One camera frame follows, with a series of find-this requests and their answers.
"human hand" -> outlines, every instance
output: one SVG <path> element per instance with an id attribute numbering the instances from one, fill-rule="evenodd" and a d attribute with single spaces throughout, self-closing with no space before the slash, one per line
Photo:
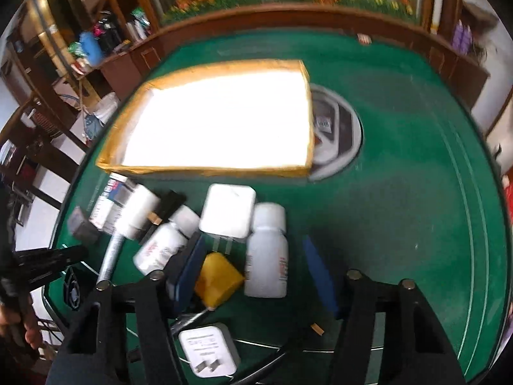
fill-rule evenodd
<path id="1" fill-rule="evenodd" d="M 29 306 L 26 315 L 23 317 L 23 325 L 25 326 L 25 341 L 29 343 L 33 349 L 39 348 L 43 344 L 43 337 L 38 326 L 38 318 L 32 308 L 32 297 L 29 295 Z M 21 316 L 6 306 L 0 304 L 0 336 L 4 337 L 10 324 L 17 324 L 21 321 Z"/>

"bolt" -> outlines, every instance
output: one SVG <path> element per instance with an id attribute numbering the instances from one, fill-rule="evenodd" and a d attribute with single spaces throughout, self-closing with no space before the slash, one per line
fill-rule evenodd
<path id="1" fill-rule="evenodd" d="M 108 287 L 110 287 L 110 281 L 104 279 L 97 284 L 98 291 L 105 291 Z"/>
<path id="2" fill-rule="evenodd" d="M 406 289 L 415 289 L 415 282 L 412 279 L 405 279 L 403 280 L 402 284 Z"/>
<path id="3" fill-rule="evenodd" d="M 163 277 L 164 277 L 164 272 L 159 269 L 156 269 L 150 273 L 150 279 L 152 281 L 160 281 Z"/>
<path id="4" fill-rule="evenodd" d="M 358 279 L 361 279 L 362 273 L 357 269 L 350 269 L 347 271 L 347 277 L 349 279 L 352 279 L 353 281 L 356 281 Z"/>

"green tabletop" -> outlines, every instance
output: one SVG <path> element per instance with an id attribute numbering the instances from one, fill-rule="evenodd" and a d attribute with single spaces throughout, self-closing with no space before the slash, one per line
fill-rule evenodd
<path id="1" fill-rule="evenodd" d="M 261 30 L 199 41 L 164 59 L 150 78 L 192 65 L 255 58 L 301 59 L 312 83 L 339 93 L 354 107 L 363 145 L 345 170 L 316 183 L 294 178 L 139 180 L 156 193 L 185 193 L 187 205 L 198 214 L 213 182 L 251 185 L 259 201 L 282 204 L 287 211 L 287 297 L 248 298 L 239 290 L 207 322 L 228 326 L 244 369 L 274 352 L 297 328 L 316 321 L 326 334 L 263 382 L 320 383 L 340 322 L 320 305 L 307 270 L 301 242 L 315 234 L 323 247 L 336 248 L 347 265 L 375 280 L 415 279 L 442 322 L 465 377 L 473 378 L 489 366 L 502 331 L 510 239 L 501 187 L 469 116 L 419 55 L 381 43 L 362 46 L 353 37 L 328 32 Z M 208 103 L 208 94 L 191 102 Z M 102 141 L 72 185 L 51 247 L 78 243 L 65 222 L 76 205 L 90 213 L 107 182 L 108 175 L 94 164 L 101 147 Z M 87 264 L 94 270 L 108 241 L 102 235 L 90 250 Z M 132 263 L 137 250 L 135 242 L 125 242 L 115 284 L 142 277 Z M 241 271 L 244 257 L 245 245 L 234 244 L 229 259 Z M 62 285 L 62 279 L 52 282 L 44 295 L 56 316 L 67 322 L 72 313 L 63 303 Z M 135 347 L 134 315 L 127 325 L 129 346 Z M 378 379 L 382 334 L 383 317 L 378 317 L 368 383 Z M 141 364 L 130 369 L 133 382 L 144 383 Z M 184 370 L 194 384 L 226 380 L 196 378 L 185 362 Z"/>

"tiled floor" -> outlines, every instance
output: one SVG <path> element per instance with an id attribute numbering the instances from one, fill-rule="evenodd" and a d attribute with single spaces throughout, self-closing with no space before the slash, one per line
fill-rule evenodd
<path id="1" fill-rule="evenodd" d="M 76 121 L 71 131 L 79 139 L 85 140 L 83 137 L 84 125 L 81 118 Z M 84 152 L 64 135 L 55 139 L 53 144 L 77 163 L 80 163 L 84 157 Z M 41 167 L 36 174 L 34 185 L 58 201 L 63 201 L 69 187 L 69 184 L 60 176 Z M 53 226 L 57 220 L 57 215 L 57 209 L 39 198 L 34 198 L 24 227 L 16 226 L 16 250 L 26 251 L 27 249 L 48 247 L 50 245 Z M 41 290 L 37 289 L 33 291 L 32 298 L 34 299 L 34 309 L 37 316 L 43 319 L 49 319 L 50 316 L 43 306 Z"/>

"glowing white surface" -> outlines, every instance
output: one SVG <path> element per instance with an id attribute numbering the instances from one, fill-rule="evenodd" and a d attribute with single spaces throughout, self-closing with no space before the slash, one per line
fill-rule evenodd
<path id="1" fill-rule="evenodd" d="M 304 166 L 309 94 L 300 72 L 266 71 L 155 90 L 127 143 L 125 166 Z"/>

